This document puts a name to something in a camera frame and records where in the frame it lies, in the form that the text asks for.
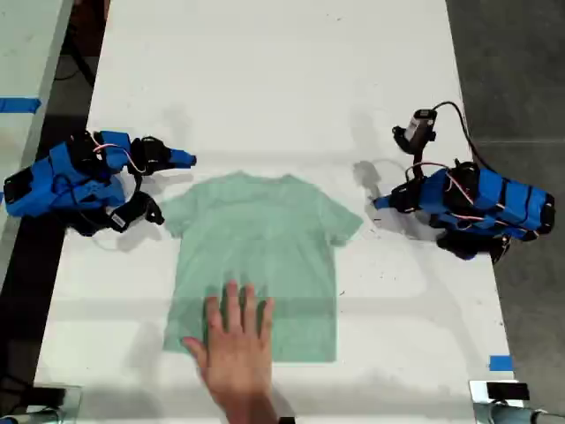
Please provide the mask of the person's hand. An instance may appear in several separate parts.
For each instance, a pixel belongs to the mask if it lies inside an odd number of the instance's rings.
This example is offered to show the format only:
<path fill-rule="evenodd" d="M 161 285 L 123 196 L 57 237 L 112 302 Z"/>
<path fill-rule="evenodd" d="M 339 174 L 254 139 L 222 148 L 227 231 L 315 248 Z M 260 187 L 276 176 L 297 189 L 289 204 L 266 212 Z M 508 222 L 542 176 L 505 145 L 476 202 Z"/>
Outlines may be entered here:
<path fill-rule="evenodd" d="M 183 337 L 212 399 L 234 421 L 273 415 L 272 332 L 274 300 L 258 301 L 254 286 L 234 280 L 204 305 L 206 339 Z"/>

